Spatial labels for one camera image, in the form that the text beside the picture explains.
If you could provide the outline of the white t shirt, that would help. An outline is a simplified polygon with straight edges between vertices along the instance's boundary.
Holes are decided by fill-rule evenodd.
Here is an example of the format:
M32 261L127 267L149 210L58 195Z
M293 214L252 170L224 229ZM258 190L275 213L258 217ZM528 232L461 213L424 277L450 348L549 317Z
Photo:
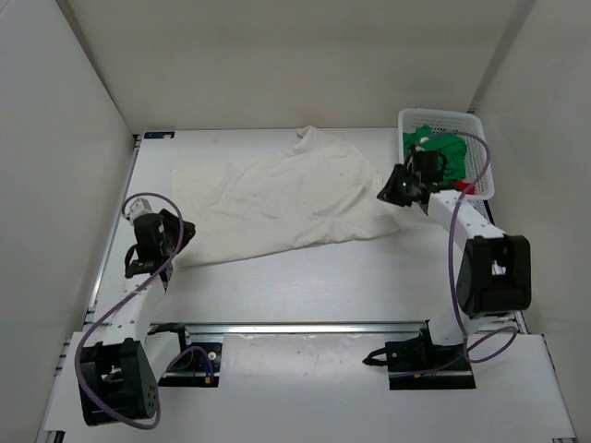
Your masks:
M195 236L184 267L263 257L395 233L395 208L378 201L384 177L351 143L308 126L291 149L194 164L171 172L173 200Z

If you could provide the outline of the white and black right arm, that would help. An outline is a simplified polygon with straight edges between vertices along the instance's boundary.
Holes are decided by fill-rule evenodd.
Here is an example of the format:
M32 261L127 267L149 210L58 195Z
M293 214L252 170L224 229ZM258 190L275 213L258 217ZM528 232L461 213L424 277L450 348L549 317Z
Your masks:
M378 193L378 200L399 207L417 204L448 233L452 307L427 322L427 338L415 346L417 362L428 369L447 359L448 346L494 317L526 310L532 300L530 243L487 221L462 188L444 179L446 165L438 152L412 148Z

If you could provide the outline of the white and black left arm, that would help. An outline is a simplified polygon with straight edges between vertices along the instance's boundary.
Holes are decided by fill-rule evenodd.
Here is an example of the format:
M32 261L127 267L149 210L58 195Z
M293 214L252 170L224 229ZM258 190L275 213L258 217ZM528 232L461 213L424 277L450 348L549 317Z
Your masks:
M119 300L84 332L74 355L80 404L88 426L120 423L152 430L161 419L158 378L190 365L194 348L173 332L149 337L151 321L174 275L175 257L195 235L172 204L154 211L152 192L124 200L122 217L136 242L124 258Z

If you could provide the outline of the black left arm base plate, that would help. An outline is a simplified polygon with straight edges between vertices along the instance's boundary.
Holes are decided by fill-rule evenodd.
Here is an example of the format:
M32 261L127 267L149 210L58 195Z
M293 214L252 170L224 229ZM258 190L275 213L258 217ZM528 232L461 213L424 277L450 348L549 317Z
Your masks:
M192 336L193 350L183 356L159 381L161 388L199 388L219 387L223 357L222 336Z

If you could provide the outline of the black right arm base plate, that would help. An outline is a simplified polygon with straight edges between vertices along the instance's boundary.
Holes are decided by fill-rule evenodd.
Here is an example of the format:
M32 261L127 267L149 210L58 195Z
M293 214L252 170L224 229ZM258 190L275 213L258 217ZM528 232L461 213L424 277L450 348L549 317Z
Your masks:
M471 365L463 346L436 346L421 337L406 341L387 341L370 352L364 365L386 367L389 390L467 390L475 389Z

